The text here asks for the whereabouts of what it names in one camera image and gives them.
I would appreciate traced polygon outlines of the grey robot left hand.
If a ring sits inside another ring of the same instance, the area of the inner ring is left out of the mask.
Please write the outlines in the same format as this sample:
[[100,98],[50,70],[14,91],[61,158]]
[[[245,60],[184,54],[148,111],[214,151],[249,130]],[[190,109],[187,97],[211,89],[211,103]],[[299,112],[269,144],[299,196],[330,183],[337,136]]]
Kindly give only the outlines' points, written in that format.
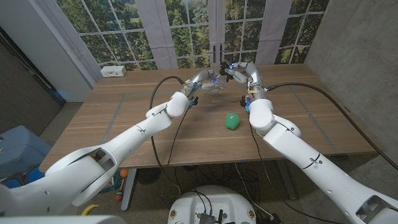
[[224,90],[224,88],[218,84],[219,79],[220,74],[216,71],[202,70],[188,79],[183,84],[180,92],[187,98],[191,98],[198,89],[217,93],[220,90]]

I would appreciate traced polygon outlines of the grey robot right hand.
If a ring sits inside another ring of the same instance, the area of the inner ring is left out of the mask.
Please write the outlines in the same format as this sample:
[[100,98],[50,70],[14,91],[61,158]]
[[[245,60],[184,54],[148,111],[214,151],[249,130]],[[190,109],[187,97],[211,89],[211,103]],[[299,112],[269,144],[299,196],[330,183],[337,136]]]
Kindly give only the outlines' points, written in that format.
[[248,93],[255,100],[267,99],[264,82],[262,76],[253,62],[236,62],[227,68],[222,68],[222,72],[226,72],[230,79],[240,84],[245,84]]

